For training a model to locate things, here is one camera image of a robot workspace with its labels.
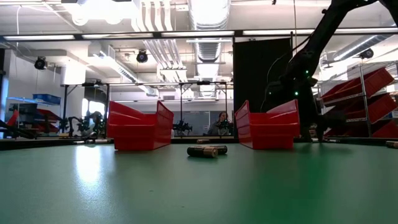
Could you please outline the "silver ventilation duct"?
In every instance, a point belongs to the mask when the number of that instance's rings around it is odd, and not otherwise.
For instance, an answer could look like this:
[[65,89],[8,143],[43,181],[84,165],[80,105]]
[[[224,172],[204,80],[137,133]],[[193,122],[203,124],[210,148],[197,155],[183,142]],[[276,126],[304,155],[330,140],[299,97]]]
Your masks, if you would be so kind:
[[[187,0],[191,30],[224,30],[227,27],[231,0]],[[221,52],[220,42],[199,42],[195,52],[202,62],[215,62]]]

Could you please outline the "red plastic bin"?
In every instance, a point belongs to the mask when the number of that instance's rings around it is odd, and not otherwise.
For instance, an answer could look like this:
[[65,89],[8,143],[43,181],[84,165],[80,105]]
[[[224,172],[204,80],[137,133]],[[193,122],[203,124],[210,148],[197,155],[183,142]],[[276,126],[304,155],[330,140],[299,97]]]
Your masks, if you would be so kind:
[[266,113],[252,113],[246,100],[234,114],[239,143],[255,150],[291,149],[300,136],[297,100],[276,106]]
[[171,143],[174,113],[161,101],[145,114],[115,101],[109,103],[107,137],[118,151],[152,151]]

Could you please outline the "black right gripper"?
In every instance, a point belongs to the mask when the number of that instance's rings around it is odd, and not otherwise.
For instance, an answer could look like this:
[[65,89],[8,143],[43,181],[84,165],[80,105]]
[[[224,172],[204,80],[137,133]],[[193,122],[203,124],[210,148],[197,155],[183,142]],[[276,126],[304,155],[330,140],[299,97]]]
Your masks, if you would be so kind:
[[316,82],[317,80],[312,77],[291,80],[280,77],[276,81],[270,81],[265,90],[264,112],[289,101],[297,100],[302,139],[312,140],[309,127],[316,124],[317,139],[318,142],[322,142],[325,130],[345,124],[346,116],[343,111],[339,110],[331,114],[321,114],[321,104],[312,93],[312,87]]

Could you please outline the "person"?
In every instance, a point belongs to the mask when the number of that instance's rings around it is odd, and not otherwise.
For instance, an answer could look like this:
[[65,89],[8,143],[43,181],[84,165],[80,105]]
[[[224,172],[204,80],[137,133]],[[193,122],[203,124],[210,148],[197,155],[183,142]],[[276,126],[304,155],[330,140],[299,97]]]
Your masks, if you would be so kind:
[[217,121],[215,121],[211,126],[210,126],[210,129],[208,130],[208,132],[207,132],[207,135],[209,135],[209,136],[220,136],[219,134],[218,134],[218,124],[219,124],[219,122],[220,121],[223,121],[223,120],[229,120],[228,119],[228,114],[227,114],[227,112],[221,112],[220,114],[219,114],[219,116],[218,116],[218,119],[217,119]]

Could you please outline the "black divider panel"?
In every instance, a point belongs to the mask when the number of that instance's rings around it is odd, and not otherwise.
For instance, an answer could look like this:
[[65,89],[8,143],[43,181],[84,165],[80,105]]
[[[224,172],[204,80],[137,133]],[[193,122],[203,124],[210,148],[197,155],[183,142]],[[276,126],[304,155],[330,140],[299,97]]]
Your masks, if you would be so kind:
[[292,57],[291,39],[235,42],[233,45],[234,111],[248,100],[258,113],[267,84],[277,81]]

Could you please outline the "black station frame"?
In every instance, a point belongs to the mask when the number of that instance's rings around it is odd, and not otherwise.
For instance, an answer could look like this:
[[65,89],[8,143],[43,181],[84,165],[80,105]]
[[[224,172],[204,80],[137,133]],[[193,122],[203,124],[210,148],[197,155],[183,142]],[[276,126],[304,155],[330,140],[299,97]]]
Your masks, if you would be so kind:
[[210,126],[217,121],[221,112],[227,112],[231,107],[231,85],[227,82],[199,81],[172,85],[172,91],[162,93],[159,99],[143,99],[133,101],[133,106],[144,112],[154,112],[155,104],[161,101],[174,113],[173,124],[183,120],[192,126],[188,136],[207,135]]
[[[68,136],[70,127],[68,122],[69,117],[76,116],[77,118],[82,118],[86,116],[88,112],[94,113],[95,111],[99,111],[103,116],[104,129],[97,138],[106,137],[106,123],[108,120],[108,107],[110,101],[110,86],[107,83],[96,80],[81,84],[63,84],[62,87],[64,89],[63,115],[62,121],[60,123],[60,128],[62,131],[65,131],[66,135]],[[74,120],[74,134],[79,135],[80,133],[77,131],[78,128],[76,123],[77,121]]]

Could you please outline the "green table mat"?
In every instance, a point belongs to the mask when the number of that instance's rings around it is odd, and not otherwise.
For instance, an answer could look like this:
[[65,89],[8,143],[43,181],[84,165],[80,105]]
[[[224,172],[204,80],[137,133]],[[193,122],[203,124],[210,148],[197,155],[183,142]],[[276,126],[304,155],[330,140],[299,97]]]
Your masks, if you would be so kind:
[[216,159],[183,144],[0,152],[0,224],[398,224],[398,150],[231,144]]

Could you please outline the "red shelf bin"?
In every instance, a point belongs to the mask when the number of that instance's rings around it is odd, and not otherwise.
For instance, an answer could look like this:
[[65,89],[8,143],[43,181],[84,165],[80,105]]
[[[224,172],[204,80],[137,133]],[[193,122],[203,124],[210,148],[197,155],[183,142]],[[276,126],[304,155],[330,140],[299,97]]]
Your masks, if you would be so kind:
[[[394,78],[385,68],[380,68],[363,75],[363,81],[366,96],[369,98],[382,88],[388,86],[388,84],[392,83]],[[349,96],[356,98],[362,94],[362,87],[363,84],[361,77],[358,77],[334,86],[320,98],[325,106],[333,105],[335,102],[343,101]]]
[[[367,99],[368,115],[372,124],[379,121],[396,108],[398,108],[396,102],[388,93],[372,96]],[[333,116],[343,115],[345,119],[367,118],[362,96],[357,99],[339,102],[325,114]]]
[[[347,123],[344,126],[331,128],[325,133],[326,137],[369,138],[366,121]],[[380,120],[371,125],[372,138],[398,138],[398,125],[393,120]]]

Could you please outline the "red storage bin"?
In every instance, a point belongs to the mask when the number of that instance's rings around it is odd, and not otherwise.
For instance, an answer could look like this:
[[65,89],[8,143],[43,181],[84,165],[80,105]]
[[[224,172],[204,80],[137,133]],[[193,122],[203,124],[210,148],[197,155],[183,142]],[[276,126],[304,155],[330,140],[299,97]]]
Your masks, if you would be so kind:
[[36,110],[34,126],[40,134],[58,134],[60,130],[58,127],[59,122],[60,117],[55,113],[44,109]]

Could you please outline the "black monitor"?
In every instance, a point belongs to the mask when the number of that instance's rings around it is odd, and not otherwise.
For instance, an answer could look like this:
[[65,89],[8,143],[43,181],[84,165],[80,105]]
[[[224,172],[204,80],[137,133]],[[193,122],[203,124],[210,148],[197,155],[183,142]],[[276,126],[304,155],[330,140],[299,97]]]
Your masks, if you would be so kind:
[[9,105],[9,119],[7,121],[11,126],[18,123],[35,122],[35,115],[37,114],[37,104],[35,103],[11,103]]

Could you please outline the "ceiling light strip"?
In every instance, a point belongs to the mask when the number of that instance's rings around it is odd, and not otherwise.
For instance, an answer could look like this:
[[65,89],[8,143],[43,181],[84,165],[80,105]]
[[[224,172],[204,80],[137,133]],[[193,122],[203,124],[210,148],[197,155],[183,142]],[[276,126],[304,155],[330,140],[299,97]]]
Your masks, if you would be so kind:
[[373,33],[389,33],[398,32],[397,27],[378,27],[378,28],[351,28],[351,29],[337,29],[336,34],[373,34]]
[[282,29],[282,30],[244,30],[243,35],[290,35],[293,34],[311,34],[313,29]]
[[221,37],[233,36],[233,30],[210,30],[210,31],[189,31],[189,32],[162,32],[162,37]]
[[5,40],[8,41],[33,41],[33,40],[74,40],[75,37],[73,35],[13,35],[13,36],[4,36]]
[[84,34],[84,39],[145,39],[152,38],[152,33],[128,33],[128,34]]

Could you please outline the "blue storage bin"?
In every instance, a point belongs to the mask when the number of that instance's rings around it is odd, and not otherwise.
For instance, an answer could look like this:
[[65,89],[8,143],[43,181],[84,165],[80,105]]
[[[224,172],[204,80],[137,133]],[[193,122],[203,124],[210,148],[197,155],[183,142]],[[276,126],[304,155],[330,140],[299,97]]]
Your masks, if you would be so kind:
[[61,103],[61,98],[58,96],[54,95],[49,95],[49,94],[33,94],[33,99],[36,100],[42,100],[44,102],[54,104],[54,105],[59,105]]

